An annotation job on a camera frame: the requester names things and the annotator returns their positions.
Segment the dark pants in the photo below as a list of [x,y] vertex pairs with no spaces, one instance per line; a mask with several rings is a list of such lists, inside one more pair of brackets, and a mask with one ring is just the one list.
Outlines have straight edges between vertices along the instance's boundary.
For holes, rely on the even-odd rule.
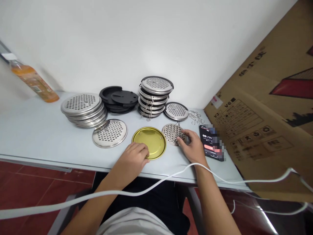
[[[97,172],[93,184],[93,192],[107,173]],[[123,191],[141,192],[158,182],[155,179],[137,177]],[[139,207],[156,215],[173,234],[187,234],[190,222],[183,214],[184,198],[177,197],[174,182],[164,181],[157,187],[141,196],[118,195],[105,213],[101,224],[112,215],[129,207]]]

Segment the bottle label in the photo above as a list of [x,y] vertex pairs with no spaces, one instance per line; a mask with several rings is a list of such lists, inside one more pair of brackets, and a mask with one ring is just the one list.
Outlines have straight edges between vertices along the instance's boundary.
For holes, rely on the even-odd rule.
[[36,92],[43,100],[48,100],[57,96],[51,87],[39,76],[35,71],[17,76],[25,82],[34,92]]
[[42,90],[40,90],[38,86],[29,86],[29,87],[32,88],[34,92],[42,92]]

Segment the red tile floor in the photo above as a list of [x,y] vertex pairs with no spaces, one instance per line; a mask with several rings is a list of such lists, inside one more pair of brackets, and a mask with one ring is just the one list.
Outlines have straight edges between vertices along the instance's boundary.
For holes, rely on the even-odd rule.
[[[0,162],[0,210],[30,206],[50,205],[64,202],[70,194],[92,187],[95,172],[73,169],[66,173],[44,168]],[[233,199],[255,206],[257,202],[248,195],[222,190],[224,199],[232,210]],[[188,235],[197,235],[191,209],[186,199],[184,213],[190,219]],[[58,211],[41,215],[24,216],[0,220],[0,234],[5,235],[46,235]],[[261,212],[236,205],[233,217],[242,233],[273,234]]]

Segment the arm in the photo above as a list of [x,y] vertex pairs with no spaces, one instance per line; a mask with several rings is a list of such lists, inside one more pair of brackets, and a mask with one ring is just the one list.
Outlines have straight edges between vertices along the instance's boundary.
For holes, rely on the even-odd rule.
[[[190,130],[183,130],[182,132],[188,135],[191,140],[191,143],[186,145],[181,138],[177,138],[177,141],[182,147],[186,157],[192,163],[200,163],[209,168],[205,159],[202,142],[197,133]],[[240,235],[241,233],[226,205],[226,202],[223,199],[213,175],[202,166],[196,165],[195,168],[200,193],[203,222],[207,234]]]
[[[107,190],[123,190],[149,162],[145,158],[148,155],[148,147],[145,144],[131,143],[128,145],[95,193]],[[104,214],[116,197],[117,195],[107,195],[88,200],[61,235],[96,234]]]

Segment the finger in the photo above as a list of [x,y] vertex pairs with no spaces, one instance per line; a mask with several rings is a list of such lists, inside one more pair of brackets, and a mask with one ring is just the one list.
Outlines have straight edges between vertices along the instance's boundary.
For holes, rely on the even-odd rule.
[[197,133],[195,133],[191,130],[182,130],[182,133],[188,135],[188,137],[190,138],[191,141],[194,140],[196,138],[196,136],[198,136]]
[[141,169],[143,169],[144,166],[145,166],[147,163],[149,163],[149,162],[150,162],[150,160],[145,158],[145,159],[143,160],[143,162],[142,162]]
[[139,152],[141,152],[141,150],[143,150],[143,149],[148,149],[148,146],[146,146],[144,143],[141,143],[141,144],[139,144],[139,145],[136,146],[135,151],[136,151],[137,153],[139,153]]
[[183,139],[181,137],[176,137],[176,139],[177,139],[179,146],[182,147],[182,149],[184,150],[187,147],[187,145],[185,144]]
[[149,156],[149,150],[144,148],[143,150],[141,150],[140,154],[142,155],[142,157],[148,157]]
[[130,145],[128,145],[127,148],[125,149],[125,151],[129,150],[134,144],[135,144],[135,142],[132,142]]
[[132,145],[129,150],[130,151],[134,150],[138,145],[140,145],[140,143],[134,142],[134,145]]

